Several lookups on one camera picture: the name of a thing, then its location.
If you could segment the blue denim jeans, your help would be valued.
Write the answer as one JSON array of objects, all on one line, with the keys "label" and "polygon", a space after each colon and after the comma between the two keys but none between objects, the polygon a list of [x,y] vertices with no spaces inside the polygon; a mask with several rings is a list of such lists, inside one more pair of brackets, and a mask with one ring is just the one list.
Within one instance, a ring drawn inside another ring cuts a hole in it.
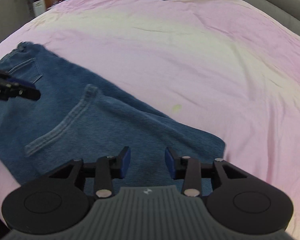
[{"label": "blue denim jeans", "polygon": [[39,44],[23,42],[0,60],[0,70],[34,84],[38,101],[0,100],[0,160],[25,184],[75,159],[98,158],[131,150],[125,179],[131,186],[174,184],[165,150],[210,163],[225,143],[213,134],[180,124],[99,75]]}]

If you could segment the white small cabinet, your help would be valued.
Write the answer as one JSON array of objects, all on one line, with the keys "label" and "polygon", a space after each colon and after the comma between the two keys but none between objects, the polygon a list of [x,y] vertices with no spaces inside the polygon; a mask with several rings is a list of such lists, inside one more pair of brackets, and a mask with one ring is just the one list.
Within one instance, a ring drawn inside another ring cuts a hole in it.
[{"label": "white small cabinet", "polygon": [[39,0],[39,1],[33,2],[33,11],[34,11],[35,17],[38,17],[39,15],[46,12],[45,0]]}]

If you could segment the pink floral bed duvet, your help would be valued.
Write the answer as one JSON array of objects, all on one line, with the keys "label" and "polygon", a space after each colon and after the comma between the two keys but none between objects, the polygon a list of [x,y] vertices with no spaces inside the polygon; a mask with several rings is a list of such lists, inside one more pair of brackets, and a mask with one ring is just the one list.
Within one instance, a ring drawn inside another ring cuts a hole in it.
[{"label": "pink floral bed duvet", "polygon": [[0,43],[44,45],[183,124],[285,191],[300,239],[300,36],[242,0],[68,0]]}]

